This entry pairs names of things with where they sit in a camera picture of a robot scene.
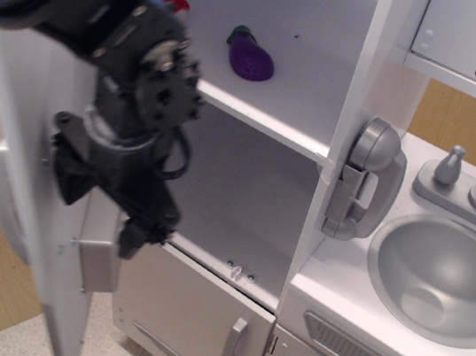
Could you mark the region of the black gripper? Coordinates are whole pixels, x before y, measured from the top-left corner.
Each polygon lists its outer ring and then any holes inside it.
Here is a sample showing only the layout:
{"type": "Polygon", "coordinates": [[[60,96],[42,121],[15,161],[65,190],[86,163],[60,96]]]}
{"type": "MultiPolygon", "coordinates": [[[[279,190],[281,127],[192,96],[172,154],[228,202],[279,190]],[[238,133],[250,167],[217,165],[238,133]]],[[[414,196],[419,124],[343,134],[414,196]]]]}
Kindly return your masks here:
{"type": "Polygon", "coordinates": [[[161,244],[174,233],[180,213],[152,160],[153,140],[138,146],[105,144],[87,121],[69,112],[54,116],[54,172],[60,196],[72,205],[99,187],[129,218],[119,234],[119,253],[131,259],[144,244],[161,244]]]}

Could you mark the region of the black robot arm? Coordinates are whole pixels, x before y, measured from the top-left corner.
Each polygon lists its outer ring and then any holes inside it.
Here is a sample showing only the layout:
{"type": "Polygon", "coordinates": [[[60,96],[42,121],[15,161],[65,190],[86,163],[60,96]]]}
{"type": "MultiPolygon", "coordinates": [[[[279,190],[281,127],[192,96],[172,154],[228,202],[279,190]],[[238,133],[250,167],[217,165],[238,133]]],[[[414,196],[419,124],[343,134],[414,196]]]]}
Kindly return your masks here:
{"type": "Polygon", "coordinates": [[[172,150],[191,155],[182,126],[203,100],[181,20],[164,0],[0,0],[0,27],[30,28],[97,68],[96,95],[80,117],[59,112],[54,137],[61,197],[73,204],[94,187],[127,214],[119,256],[161,244],[180,213],[166,187],[172,150]]]}

